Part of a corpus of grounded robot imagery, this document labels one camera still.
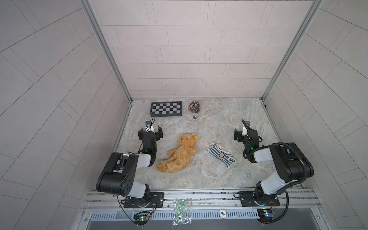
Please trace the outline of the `striped knit bear sweater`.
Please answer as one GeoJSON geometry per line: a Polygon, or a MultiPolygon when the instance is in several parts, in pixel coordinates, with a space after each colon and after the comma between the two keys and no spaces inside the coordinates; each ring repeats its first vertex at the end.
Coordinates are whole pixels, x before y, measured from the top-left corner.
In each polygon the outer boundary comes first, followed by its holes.
{"type": "Polygon", "coordinates": [[[234,155],[231,152],[225,151],[218,143],[211,143],[207,148],[207,151],[218,160],[225,163],[227,168],[231,168],[232,165],[237,163],[234,155]]]}

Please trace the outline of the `brown teddy bear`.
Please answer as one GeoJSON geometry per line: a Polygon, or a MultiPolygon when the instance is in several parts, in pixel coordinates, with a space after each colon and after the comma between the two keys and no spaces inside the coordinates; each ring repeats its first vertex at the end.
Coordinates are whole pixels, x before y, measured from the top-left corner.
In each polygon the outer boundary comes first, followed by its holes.
{"type": "Polygon", "coordinates": [[[158,164],[158,171],[163,173],[176,173],[186,168],[192,157],[197,154],[195,149],[196,142],[199,136],[195,133],[182,134],[177,142],[177,149],[168,151],[167,155],[170,157],[158,164]]]}

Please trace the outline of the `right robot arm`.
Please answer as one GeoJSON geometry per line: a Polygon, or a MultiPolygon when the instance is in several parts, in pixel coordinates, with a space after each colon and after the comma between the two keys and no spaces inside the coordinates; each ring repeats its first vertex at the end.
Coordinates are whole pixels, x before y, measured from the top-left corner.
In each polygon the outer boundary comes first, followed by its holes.
{"type": "Polygon", "coordinates": [[[234,130],[234,139],[243,143],[243,157],[251,163],[273,162],[275,171],[256,184],[253,193],[242,191],[239,198],[242,206],[279,205],[277,199],[288,188],[303,183],[313,177],[314,168],[299,147],[294,143],[273,143],[260,146],[263,139],[257,130],[248,125],[242,131],[234,130]]]}

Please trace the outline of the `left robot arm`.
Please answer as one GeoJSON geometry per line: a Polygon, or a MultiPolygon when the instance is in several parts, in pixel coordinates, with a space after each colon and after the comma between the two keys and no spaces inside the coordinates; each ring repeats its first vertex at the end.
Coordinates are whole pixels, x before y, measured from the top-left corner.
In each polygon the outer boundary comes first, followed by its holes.
{"type": "Polygon", "coordinates": [[[149,185],[136,182],[135,175],[137,169],[153,166],[163,129],[159,126],[156,132],[149,126],[138,131],[138,136],[143,149],[128,154],[113,152],[96,182],[96,190],[127,197],[131,206],[146,207],[150,203],[149,185]]]}

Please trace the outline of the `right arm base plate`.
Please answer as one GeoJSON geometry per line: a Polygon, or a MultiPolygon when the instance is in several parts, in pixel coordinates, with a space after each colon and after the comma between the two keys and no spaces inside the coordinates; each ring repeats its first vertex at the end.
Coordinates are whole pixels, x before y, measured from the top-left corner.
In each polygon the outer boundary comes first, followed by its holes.
{"type": "Polygon", "coordinates": [[[266,195],[262,192],[258,194],[255,191],[240,191],[234,197],[240,200],[242,207],[280,206],[277,195],[266,195]]]}

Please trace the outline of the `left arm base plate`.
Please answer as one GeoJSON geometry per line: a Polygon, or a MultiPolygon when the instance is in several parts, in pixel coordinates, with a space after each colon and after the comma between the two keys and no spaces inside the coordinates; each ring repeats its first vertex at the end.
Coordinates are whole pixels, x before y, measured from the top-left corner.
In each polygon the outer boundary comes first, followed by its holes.
{"type": "Polygon", "coordinates": [[[164,201],[164,192],[150,192],[143,198],[135,198],[128,196],[125,200],[120,201],[124,208],[128,209],[152,209],[162,208],[164,201]]]}

